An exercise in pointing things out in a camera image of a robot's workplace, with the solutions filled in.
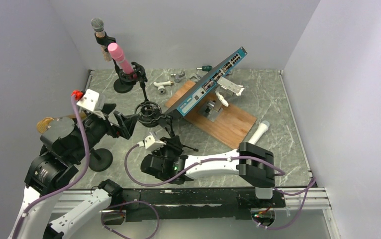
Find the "pink microphone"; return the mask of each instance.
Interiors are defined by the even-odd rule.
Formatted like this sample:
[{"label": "pink microphone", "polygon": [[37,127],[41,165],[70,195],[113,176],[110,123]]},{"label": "pink microphone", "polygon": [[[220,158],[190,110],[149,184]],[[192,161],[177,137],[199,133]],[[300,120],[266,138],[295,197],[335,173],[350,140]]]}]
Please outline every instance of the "pink microphone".
[{"label": "pink microphone", "polygon": [[119,64],[119,66],[123,69],[124,73],[130,74],[133,72],[133,68],[130,63],[127,61],[124,56],[122,48],[115,42],[110,43],[107,47],[108,52],[111,57]]}]

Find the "marble tabletop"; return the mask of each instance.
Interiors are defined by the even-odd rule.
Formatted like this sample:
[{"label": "marble tabletop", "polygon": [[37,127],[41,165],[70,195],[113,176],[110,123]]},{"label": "marble tabletop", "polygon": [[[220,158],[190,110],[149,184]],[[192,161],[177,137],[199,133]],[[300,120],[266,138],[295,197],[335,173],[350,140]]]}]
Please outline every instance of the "marble tabletop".
[{"label": "marble tabletop", "polygon": [[[158,103],[162,110],[167,107],[165,102],[176,92],[186,80],[166,86],[167,92],[163,95],[158,93],[153,85],[154,81],[164,82],[172,80],[171,73],[179,73],[185,70],[186,76],[192,73],[205,74],[196,69],[146,69],[148,83],[146,91],[148,99]],[[282,82],[277,70],[258,70],[258,69],[234,69],[233,74],[227,78],[238,84],[243,85],[245,90],[242,95],[226,97],[229,103],[246,110],[258,118],[255,126],[249,131],[245,140],[255,132],[256,125],[267,120],[270,122],[270,129],[261,137],[257,145],[274,153],[274,164],[286,172],[286,176],[276,177],[278,186],[306,186],[309,182],[309,173],[306,161],[302,152],[302,147],[296,132],[294,121],[290,112],[289,105]],[[139,84],[132,91],[126,94],[119,94],[113,89],[113,82],[117,79],[114,70],[94,70],[91,71],[91,82],[89,88],[106,96],[106,103],[116,103],[116,110],[124,115],[131,115],[135,107],[143,101],[142,90]],[[174,121],[175,134],[181,136],[181,142],[190,147],[199,149],[193,152],[185,149],[187,155],[210,155],[230,151],[231,149],[203,132],[196,126],[184,119]],[[132,182],[125,173],[124,157],[126,152],[149,132],[155,131],[158,136],[168,136],[160,127],[146,128],[139,122],[136,124],[135,131],[130,140],[124,138],[111,138],[104,136],[95,146],[95,149],[106,148],[113,154],[113,164],[104,172],[93,172],[88,170],[82,180],[74,186],[76,189],[89,189],[98,185],[105,179],[111,179],[123,188],[140,188],[141,186]],[[158,183],[158,179],[144,174],[140,171],[140,164],[145,155],[149,152],[144,148],[137,148],[128,158],[128,167],[131,174],[138,181],[143,183]],[[236,175],[211,176],[200,178],[182,185],[167,184],[163,188],[183,188],[183,187],[244,187],[250,186],[245,180]]]}]

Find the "wooden board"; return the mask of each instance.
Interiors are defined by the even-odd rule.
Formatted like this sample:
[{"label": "wooden board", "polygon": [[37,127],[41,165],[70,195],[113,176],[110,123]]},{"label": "wooden board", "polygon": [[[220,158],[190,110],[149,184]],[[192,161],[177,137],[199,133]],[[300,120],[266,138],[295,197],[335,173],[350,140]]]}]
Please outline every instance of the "wooden board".
[{"label": "wooden board", "polygon": [[[195,83],[187,81],[167,102],[166,106],[172,106],[182,97]],[[207,132],[209,135],[220,140],[230,148],[238,148],[257,118],[241,108],[229,104],[222,106],[223,111],[215,122],[198,114],[199,109],[207,101],[218,100],[214,93],[208,93],[186,116],[185,119],[196,127]]]}]

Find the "green tool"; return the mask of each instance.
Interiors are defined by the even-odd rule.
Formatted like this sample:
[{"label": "green tool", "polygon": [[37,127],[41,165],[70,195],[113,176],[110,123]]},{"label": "green tool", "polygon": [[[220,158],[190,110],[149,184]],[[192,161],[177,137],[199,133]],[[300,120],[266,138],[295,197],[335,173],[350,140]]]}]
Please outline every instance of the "green tool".
[{"label": "green tool", "polygon": [[212,70],[212,66],[202,66],[202,67],[198,67],[197,70],[210,71],[210,70]]}]

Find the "wall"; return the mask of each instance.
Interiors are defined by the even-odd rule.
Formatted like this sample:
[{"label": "wall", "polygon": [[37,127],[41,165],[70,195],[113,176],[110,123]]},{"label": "wall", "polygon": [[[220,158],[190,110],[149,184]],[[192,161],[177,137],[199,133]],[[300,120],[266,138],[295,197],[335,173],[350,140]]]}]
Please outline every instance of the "wall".
[{"label": "wall", "polygon": [[319,0],[50,0],[90,69],[112,68],[93,36],[100,17],[147,68],[215,66],[240,46],[242,68],[283,69]]},{"label": "wall", "polygon": [[25,175],[40,151],[38,121],[72,112],[87,70],[46,0],[0,0],[0,238],[7,238]]},{"label": "wall", "polygon": [[381,238],[381,1],[322,0],[284,77],[342,238]]}]

